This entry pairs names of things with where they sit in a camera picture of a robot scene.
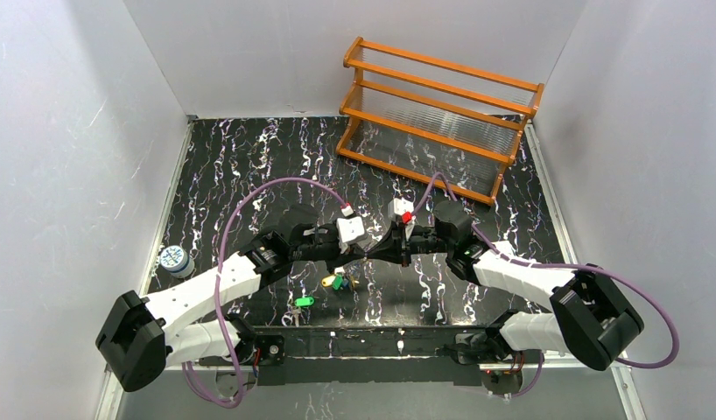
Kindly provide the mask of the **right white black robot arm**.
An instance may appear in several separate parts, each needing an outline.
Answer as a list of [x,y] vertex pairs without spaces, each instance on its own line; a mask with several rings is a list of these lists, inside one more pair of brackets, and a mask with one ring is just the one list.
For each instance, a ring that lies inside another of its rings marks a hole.
[[399,200],[389,231],[366,254],[406,266],[414,255],[446,256],[459,279],[504,290],[545,308],[544,313],[506,311],[482,332],[451,345],[460,358],[497,359],[525,351],[571,354],[603,371],[643,331],[644,323],[614,281],[592,265],[582,269],[540,268],[516,260],[484,242],[473,219],[455,201],[437,204],[429,227],[417,226]]

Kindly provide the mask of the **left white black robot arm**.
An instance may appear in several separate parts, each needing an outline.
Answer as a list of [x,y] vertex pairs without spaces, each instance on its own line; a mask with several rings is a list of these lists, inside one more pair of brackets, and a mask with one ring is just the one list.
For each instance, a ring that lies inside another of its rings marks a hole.
[[318,225],[316,210],[291,206],[273,227],[214,267],[166,290],[139,296],[131,290],[116,299],[95,345],[127,392],[142,389],[173,365],[235,354],[250,364],[266,345],[244,320],[201,322],[225,305],[287,277],[295,262],[323,262],[330,270],[364,256],[362,217],[344,213]]

